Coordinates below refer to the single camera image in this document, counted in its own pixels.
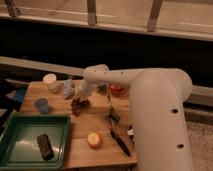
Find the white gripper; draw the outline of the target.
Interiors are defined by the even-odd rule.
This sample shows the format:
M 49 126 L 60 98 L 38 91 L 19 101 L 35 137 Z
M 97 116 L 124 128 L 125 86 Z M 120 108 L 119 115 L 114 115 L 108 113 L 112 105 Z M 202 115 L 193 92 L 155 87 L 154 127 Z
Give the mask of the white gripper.
M 94 84 L 91 84 L 86 80 L 81 80 L 77 88 L 77 96 L 89 97 L 95 88 L 96 86 Z

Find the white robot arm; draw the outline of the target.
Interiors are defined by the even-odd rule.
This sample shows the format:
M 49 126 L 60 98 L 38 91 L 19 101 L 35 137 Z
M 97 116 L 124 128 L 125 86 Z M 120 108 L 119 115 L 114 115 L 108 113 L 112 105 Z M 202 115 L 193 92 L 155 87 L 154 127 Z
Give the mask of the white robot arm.
M 90 96 L 100 84 L 129 88 L 138 171 L 194 171 L 183 102 L 192 92 L 189 75 L 174 68 L 83 70 L 77 96 Z

